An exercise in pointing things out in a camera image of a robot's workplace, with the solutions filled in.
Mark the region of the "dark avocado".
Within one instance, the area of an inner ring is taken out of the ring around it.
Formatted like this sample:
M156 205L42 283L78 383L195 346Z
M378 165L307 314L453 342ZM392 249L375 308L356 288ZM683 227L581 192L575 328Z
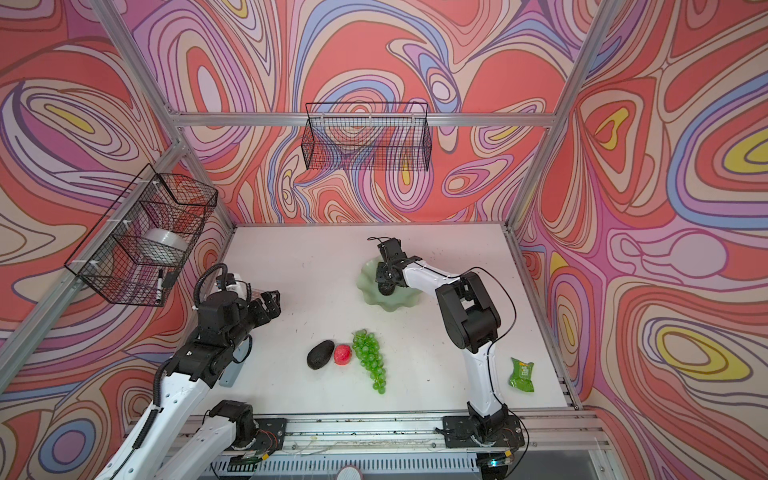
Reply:
M326 366L333 358L335 343L333 340L324 340L315 345L307 354L306 363L311 370L319 370Z
M378 283L377 288L382 296L391 296L396 291L397 285L393 283Z

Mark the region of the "green fake grape bunch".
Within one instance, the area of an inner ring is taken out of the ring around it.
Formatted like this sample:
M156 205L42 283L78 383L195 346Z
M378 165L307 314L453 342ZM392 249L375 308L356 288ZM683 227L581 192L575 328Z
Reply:
M365 329L353 334L352 350L361 366L368 372L372 388L384 395L387 387L387 371L378 338Z

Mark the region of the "red fake strawberry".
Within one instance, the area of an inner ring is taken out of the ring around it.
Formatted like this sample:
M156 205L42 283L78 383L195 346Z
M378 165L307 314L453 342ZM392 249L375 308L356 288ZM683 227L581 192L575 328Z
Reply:
M339 344L336 346L333 353L334 363L339 366L348 365L352 360L352 356L353 350L349 345Z

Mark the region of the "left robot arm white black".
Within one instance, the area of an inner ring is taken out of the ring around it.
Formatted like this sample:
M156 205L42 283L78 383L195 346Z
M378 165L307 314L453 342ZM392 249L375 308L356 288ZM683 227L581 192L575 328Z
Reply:
M254 293L224 263L207 269L195 284L197 326L156 370L152 399L137 426L100 471L101 479L197 479L225 450L246 450L259 428L250 404L223 400L175 454L169 452L188 418L240 363L236 353L252 341L254 329L281 314L277 290Z

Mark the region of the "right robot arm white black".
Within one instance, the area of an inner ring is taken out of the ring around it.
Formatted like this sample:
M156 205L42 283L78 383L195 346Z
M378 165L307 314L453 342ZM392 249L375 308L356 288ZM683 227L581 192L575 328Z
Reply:
M462 435L445 426L444 437L480 445L502 441L512 449L523 446L521 422L495 388L495 347L502 337L501 316L481 277L472 270L461 274L439 270L418 256L406 254L397 238L373 240L381 257L375 273L378 292L390 296L399 288L410 288L431 295L449 339L462 353L469 382L469 432Z

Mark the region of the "black marker in basket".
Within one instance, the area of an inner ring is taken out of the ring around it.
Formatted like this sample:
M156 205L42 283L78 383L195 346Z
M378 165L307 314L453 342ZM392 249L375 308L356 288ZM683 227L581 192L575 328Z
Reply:
M163 303L163 280L164 280L164 270L160 268L157 273L156 285L155 285L155 302L158 305Z

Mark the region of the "silver tape roll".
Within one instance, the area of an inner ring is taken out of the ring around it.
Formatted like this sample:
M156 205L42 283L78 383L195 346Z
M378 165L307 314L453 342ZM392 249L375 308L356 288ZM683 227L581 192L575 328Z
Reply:
M188 248L188 242L178 234L161 228L151 228L143 234L143 238L160 245L185 251Z

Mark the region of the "green snack packet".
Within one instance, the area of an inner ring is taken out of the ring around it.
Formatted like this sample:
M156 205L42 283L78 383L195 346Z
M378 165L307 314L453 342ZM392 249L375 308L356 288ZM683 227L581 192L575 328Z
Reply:
M512 373L508 378L508 384L516 390L524 393L533 393L535 391L533 383L533 362L524 362L517 358L510 358L513 366Z

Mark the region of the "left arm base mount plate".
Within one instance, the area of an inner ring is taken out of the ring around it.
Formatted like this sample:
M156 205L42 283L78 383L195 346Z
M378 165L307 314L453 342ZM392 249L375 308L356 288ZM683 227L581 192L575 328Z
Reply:
M283 449L287 423L287 419L281 417L255 417L254 426L250 427L226 417L207 416L197 434L203 435L204 445L221 446L221 452L274 453Z

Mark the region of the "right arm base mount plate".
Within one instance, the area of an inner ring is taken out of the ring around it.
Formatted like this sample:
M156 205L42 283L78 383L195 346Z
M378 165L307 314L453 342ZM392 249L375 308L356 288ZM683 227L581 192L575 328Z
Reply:
M468 415L444 416L435 432L448 448L504 448L516 451L526 443L524 429L518 418L502 416L488 422Z

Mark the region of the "aluminium front rail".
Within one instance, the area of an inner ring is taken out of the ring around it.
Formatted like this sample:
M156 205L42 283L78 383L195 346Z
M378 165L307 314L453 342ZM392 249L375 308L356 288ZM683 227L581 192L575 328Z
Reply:
M253 419L228 411L193 415L178 426L167 424L160 415L152 422L140 421L126 438L123 449L136 456L156 454L165 457L181 447L198 445L214 455L225 452L217 445L204 445L198 429L207 417L222 416L253 427ZM467 452L495 452L504 448L448 448L444 439L435 432L444 416L458 416L452 412L390 413L359 415L289 415L282 450L274 453L298 452L428 452L461 450ZM513 452L534 450L592 450L609 448L608 435L601 422L593 415L577 411L527 411L514 415L524 429L526 443Z

